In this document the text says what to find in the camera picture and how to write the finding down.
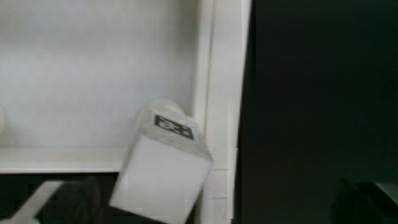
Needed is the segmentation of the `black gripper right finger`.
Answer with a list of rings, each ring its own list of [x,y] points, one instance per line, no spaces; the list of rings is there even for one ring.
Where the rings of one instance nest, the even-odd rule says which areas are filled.
[[[398,183],[339,179],[330,223],[398,224]]]

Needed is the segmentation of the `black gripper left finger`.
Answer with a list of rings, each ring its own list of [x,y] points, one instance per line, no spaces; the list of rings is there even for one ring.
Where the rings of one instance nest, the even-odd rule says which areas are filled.
[[[46,181],[3,224],[103,224],[98,179]]]

